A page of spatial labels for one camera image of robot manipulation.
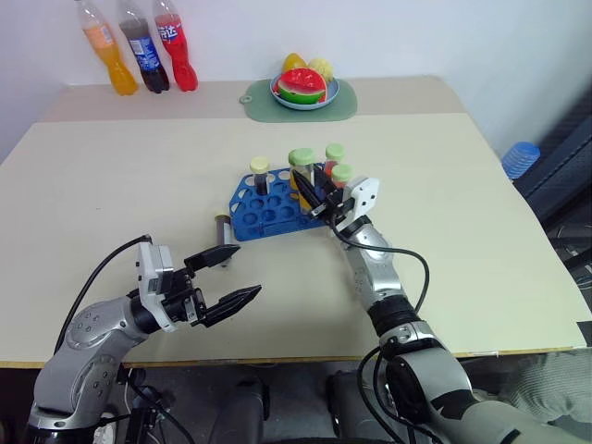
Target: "test tube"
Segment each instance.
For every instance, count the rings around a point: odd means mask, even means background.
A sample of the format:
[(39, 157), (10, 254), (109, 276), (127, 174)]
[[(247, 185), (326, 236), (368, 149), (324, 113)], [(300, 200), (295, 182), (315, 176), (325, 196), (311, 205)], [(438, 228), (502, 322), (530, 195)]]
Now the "test tube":
[(339, 143), (330, 143), (327, 145), (327, 148), (325, 148), (325, 158), (327, 159), (325, 161), (325, 172), (329, 177), (331, 177), (333, 167), (339, 164), (343, 160), (343, 157), (345, 157), (343, 145)]
[(267, 171), (269, 171), (269, 159), (259, 155), (251, 161), (251, 171), (253, 172), (255, 192), (260, 196), (269, 194), (269, 184), (267, 183)]
[[(230, 230), (230, 216), (226, 213), (218, 213), (215, 217), (216, 221), (216, 243), (218, 245), (228, 245), (232, 243)], [(220, 266), (228, 266), (230, 258), (222, 262)]]
[[(315, 154), (310, 148), (298, 148), (290, 152), (290, 186), (297, 191), (298, 187), (292, 176), (292, 171), (298, 171), (305, 176), (313, 185), (315, 185), (315, 175), (313, 173), (313, 166), (315, 164)], [(307, 215), (311, 211), (311, 205), (306, 202), (300, 194), (298, 195), (298, 203), (300, 204), (300, 212)]]
[(353, 168), (347, 164), (339, 164), (333, 166), (331, 172), (331, 179), (337, 188), (345, 188), (353, 177)]

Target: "plate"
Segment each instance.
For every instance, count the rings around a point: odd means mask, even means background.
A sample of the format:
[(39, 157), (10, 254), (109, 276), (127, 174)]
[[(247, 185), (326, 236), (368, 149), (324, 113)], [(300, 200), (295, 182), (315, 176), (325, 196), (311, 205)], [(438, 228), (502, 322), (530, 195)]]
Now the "plate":
[(281, 74), (276, 76), (269, 82), (269, 92), (271, 93), (271, 95), (274, 96), (274, 99), (276, 99), (282, 105), (288, 108), (298, 109), (299, 111), (310, 111), (312, 109), (318, 109), (322, 108), (323, 106), (327, 106), (331, 102), (333, 102), (333, 99), (335, 99), (335, 97), (339, 93), (339, 81), (337, 79), (333, 79), (327, 84), (327, 99), (325, 100), (325, 102), (319, 102), (318, 104), (312, 105), (293, 104), (292, 102), (288, 102), (287, 100), (284, 100), (278, 95), (274, 94), (274, 86), (276, 86), (276, 83), (278, 83), (280, 77)]

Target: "white table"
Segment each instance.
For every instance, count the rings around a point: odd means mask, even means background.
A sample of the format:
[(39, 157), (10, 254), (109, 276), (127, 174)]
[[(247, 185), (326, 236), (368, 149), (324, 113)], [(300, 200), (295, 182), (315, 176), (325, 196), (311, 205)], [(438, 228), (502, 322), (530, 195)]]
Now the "white table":
[[(453, 92), (431, 78), (352, 84), (356, 117), (299, 124), (246, 118), (236, 101), (244, 82), (127, 98), (107, 87), (66, 91), (0, 166), (0, 366), (51, 356), (81, 285), (115, 247), (150, 233), (181, 265), (215, 243), (214, 214), (251, 157), (283, 167), (289, 150), (312, 147), (321, 158), (328, 142), (381, 180), (370, 216), (393, 244), (427, 259), (421, 316), (453, 352), (584, 346), (576, 322), (590, 313), (578, 288)], [(376, 345), (326, 228), (241, 247), (228, 269), (201, 271), (197, 284), (214, 303), (261, 283), (255, 300), (215, 327), (156, 333), (129, 362), (338, 359)], [(135, 254), (109, 265), (84, 304), (133, 289)], [(421, 266), (397, 257), (396, 267), (415, 302)]]

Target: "yellow toy fruit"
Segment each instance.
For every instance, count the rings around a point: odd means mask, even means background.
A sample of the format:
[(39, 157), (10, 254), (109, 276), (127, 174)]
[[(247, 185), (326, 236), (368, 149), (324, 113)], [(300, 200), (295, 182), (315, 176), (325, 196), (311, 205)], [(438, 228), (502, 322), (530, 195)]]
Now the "yellow toy fruit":
[(291, 53), (286, 57), (286, 60), (284, 60), (284, 65), (281, 67), (281, 73), (283, 74), (284, 72), (295, 68), (306, 68), (306, 62), (296, 53)]
[(328, 60), (325, 60), (324, 58), (314, 58), (308, 64), (308, 68), (314, 69), (316, 72), (318, 72), (321, 76), (323, 76), (325, 81), (333, 80), (333, 67), (328, 62)]

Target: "orange liquid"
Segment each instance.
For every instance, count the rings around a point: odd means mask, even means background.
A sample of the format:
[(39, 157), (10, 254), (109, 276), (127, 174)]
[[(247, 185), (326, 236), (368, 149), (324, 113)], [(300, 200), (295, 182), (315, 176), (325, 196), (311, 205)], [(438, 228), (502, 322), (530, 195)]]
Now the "orange liquid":
[(105, 25), (96, 26), (84, 33), (91, 42), (92, 49), (99, 56), (109, 70), (109, 78), (113, 88), (119, 95), (131, 95), (138, 90), (138, 84), (126, 68), (119, 55), (117, 43), (110, 37), (110, 31)]

